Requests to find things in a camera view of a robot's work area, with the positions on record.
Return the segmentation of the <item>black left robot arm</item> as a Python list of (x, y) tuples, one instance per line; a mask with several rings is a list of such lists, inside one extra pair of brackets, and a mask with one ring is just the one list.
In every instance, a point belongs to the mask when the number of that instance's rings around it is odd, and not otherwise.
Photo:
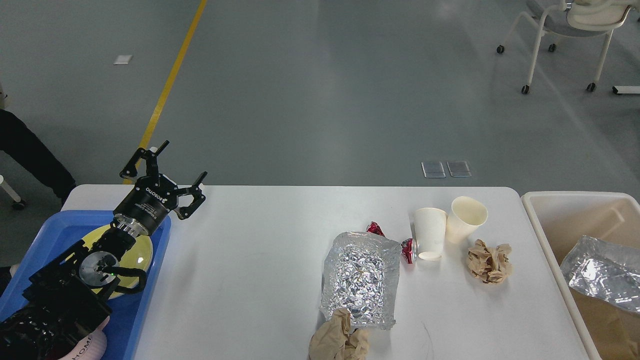
[(29, 277), (22, 293), (26, 305), (1, 323), (3, 360), (43, 360), (56, 346), (75, 346), (112, 314), (112, 294), (146, 289), (147, 272), (122, 266), (124, 255), (170, 212), (184, 220), (206, 200), (201, 190), (206, 171), (187, 187), (160, 173), (157, 159), (168, 145), (135, 151), (119, 174), (135, 180), (134, 187), (94, 244), (76, 241)]

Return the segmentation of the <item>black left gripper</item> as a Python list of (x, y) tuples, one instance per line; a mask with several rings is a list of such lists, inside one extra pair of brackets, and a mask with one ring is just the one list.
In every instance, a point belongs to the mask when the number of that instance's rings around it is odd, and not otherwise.
[[(188, 187), (178, 187), (166, 175), (160, 173), (157, 158), (169, 145), (166, 140), (160, 148), (138, 148), (123, 167), (119, 176), (134, 180), (138, 176), (137, 162), (145, 161), (146, 175), (135, 181), (133, 189), (113, 211), (118, 220), (135, 220), (142, 228), (141, 234), (152, 235), (171, 210), (179, 219), (188, 219), (204, 203), (201, 184), (208, 175), (203, 171)], [(189, 205), (178, 206), (178, 198), (192, 196)]]

